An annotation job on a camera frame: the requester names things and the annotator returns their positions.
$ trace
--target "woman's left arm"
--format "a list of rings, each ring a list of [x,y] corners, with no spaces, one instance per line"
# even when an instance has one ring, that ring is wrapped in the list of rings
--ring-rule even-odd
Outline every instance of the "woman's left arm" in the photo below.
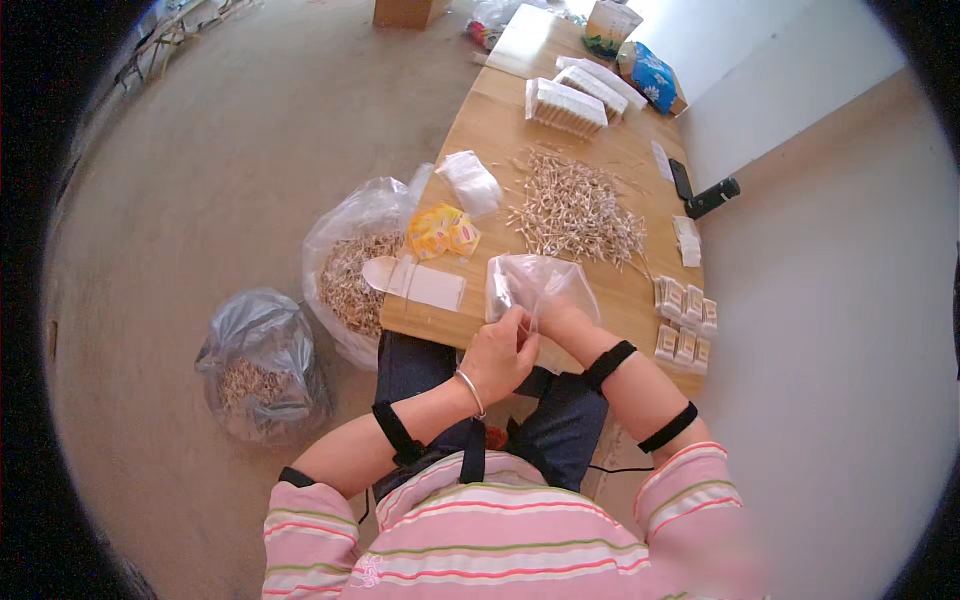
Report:
[[[533,369],[540,339],[527,335],[529,326],[530,315],[514,307],[498,323],[481,327],[470,342],[460,370],[473,383],[484,408],[506,397]],[[473,392],[456,376],[392,406],[410,437],[424,445],[479,412]],[[291,467],[350,498],[393,470],[395,454],[369,414],[314,442]]]

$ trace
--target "black cylinder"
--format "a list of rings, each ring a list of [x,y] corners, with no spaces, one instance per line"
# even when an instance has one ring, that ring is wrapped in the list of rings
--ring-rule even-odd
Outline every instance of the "black cylinder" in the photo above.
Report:
[[[740,184],[734,178],[728,177],[710,189],[697,194],[690,202],[685,203],[686,216],[691,219],[699,219],[720,204],[739,195]]]

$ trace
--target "concrete floor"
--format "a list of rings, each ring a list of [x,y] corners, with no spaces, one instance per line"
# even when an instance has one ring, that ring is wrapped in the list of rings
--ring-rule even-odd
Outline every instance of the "concrete floor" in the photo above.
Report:
[[[300,300],[313,223],[433,161],[479,72],[463,13],[377,31],[372,8],[270,0],[204,30],[114,103],[62,201],[56,422],[94,522],[161,597],[257,595],[270,488],[301,450],[242,446],[211,418],[193,361],[213,311],[256,286]],[[332,427],[369,410],[375,377],[319,346]],[[361,542],[374,533],[370,519]]]

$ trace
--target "black wire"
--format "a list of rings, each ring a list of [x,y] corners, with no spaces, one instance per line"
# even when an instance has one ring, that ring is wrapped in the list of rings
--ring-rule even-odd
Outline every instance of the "black wire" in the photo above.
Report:
[[[602,470],[605,473],[625,473],[627,471],[637,471],[637,470],[655,470],[653,467],[635,467],[635,468],[603,468],[596,465],[590,465],[590,468],[595,468],[597,470]]]
[[[363,516],[360,517],[360,520],[357,521],[357,525],[363,522],[363,519],[367,518],[367,515],[370,514],[370,488],[363,490],[363,497],[367,503],[367,510],[363,512]]]

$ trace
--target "blue floral package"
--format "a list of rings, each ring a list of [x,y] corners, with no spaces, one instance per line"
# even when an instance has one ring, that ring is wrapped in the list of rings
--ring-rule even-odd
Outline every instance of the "blue floral package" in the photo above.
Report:
[[[617,57],[620,72],[630,74],[634,87],[643,94],[661,114],[670,112],[677,98],[677,84],[673,70],[638,41],[623,45]]]

